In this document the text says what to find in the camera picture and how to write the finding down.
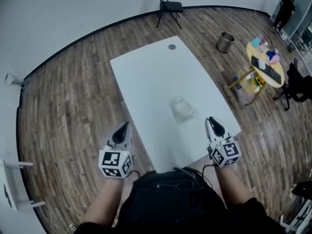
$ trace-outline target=yellow table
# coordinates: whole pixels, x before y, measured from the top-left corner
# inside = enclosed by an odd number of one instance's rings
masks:
[[[250,93],[250,94],[255,94],[255,97],[253,98],[252,102],[254,102],[254,100],[259,96],[259,94],[261,93],[261,91],[265,88],[266,84],[269,84],[275,88],[279,88],[281,87],[284,82],[285,82],[285,76],[284,76],[284,71],[283,71],[283,68],[281,66],[281,64],[278,62],[278,63],[275,63],[275,64],[269,64],[268,61],[267,61],[267,58],[268,56],[266,55],[266,53],[260,53],[257,49],[253,48],[252,45],[251,45],[251,42],[249,42],[247,44],[247,48],[246,48],[246,51],[247,51],[247,55],[248,55],[248,58],[249,58],[249,61],[251,62],[252,60],[252,56],[255,56],[257,57],[258,59],[262,59],[265,61],[265,63],[267,65],[270,65],[277,73],[279,73],[281,75],[281,84],[279,84],[278,82],[276,82],[275,80],[273,80],[271,77],[269,77],[268,75],[266,75],[261,69],[255,67],[255,66],[250,66],[249,69],[247,71],[240,71],[238,73],[238,80],[236,80],[235,82],[233,82],[230,86],[228,86],[225,90],[229,90],[230,88],[234,87],[236,84],[238,84],[239,82],[241,83],[240,85],[242,86],[242,88],[247,92],[247,93]],[[253,85],[248,82],[247,79],[245,79],[248,75],[250,75],[252,72],[257,72],[262,78],[263,80],[265,81],[265,83],[263,84],[263,86],[260,88],[259,91],[256,91],[255,90],[255,87],[253,89]]]

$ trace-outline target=black folding chair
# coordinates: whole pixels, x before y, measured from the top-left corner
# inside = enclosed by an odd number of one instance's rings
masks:
[[[180,29],[182,29],[180,24],[177,22],[177,16],[180,17],[178,12],[179,13],[183,12],[182,4],[180,2],[169,2],[168,0],[159,0],[159,1],[160,1],[159,11],[157,14],[157,17],[159,17],[159,19],[156,28],[158,28],[162,13],[169,12],[169,14],[175,20],[175,22],[179,25]]]

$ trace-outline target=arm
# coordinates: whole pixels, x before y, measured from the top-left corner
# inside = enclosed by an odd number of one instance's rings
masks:
[[[120,203],[124,179],[108,178],[89,206],[84,222],[92,222],[105,227],[111,227],[116,217],[117,209]]]
[[[253,197],[230,167],[215,167],[215,172],[227,206],[244,204]]]

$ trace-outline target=table leg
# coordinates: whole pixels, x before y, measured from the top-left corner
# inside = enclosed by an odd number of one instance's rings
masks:
[[[18,203],[17,203],[17,206],[18,206],[18,208],[22,208],[22,207],[24,207],[25,205],[31,205],[31,204],[33,204],[33,203],[34,203],[33,200],[28,200],[28,201],[18,202]]]
[[[45,205],[45,201],[39,202],[39,203],[33,203],[33,204],[22,204],[21,206],[18,206],[18,209],[29,209],[29,208],[35,208],[41,205]]]
[[[32,162],[11,162],[11,163],[5,163],[5,167],[7,168],[16,168],[20,169],[23,168],[23,166],[33,166],[34,164]]]
[[[260,90],[258,91],[258,93],[256,93],[256,95],[255,95],[255,97],[253,98],[253,100],[252,100],[252,102],[250,102],[250,103],[248,103],[247,105],[250,105],[250,104],[252,104],[254,101],[255,101],[255,99],[257,99],[257,97],[259,96],[259,94],[261,93],[261,91],[265,88],[265,83],[263,84],[263,86],[260,88]]]
[[[244,79],[247,75],[250,75],[254,69],[252,67],[249,67],[248,71],[246,71],[242,77],[240,77],[238,80],[234,81],[230,86],[228,86],[225,90],[229,90],[230,88],[234,87],[236,84],[238,84],[242,79]]]

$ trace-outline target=keyboard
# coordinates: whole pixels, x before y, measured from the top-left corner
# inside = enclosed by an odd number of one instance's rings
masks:
[[[259,68],[258,58],[252,56],[252,66]],[[260,69],[263,73],[271,77],[277,83],[282,84],[281,75],[276,72],[271,66],[265,64],[265,70]]]

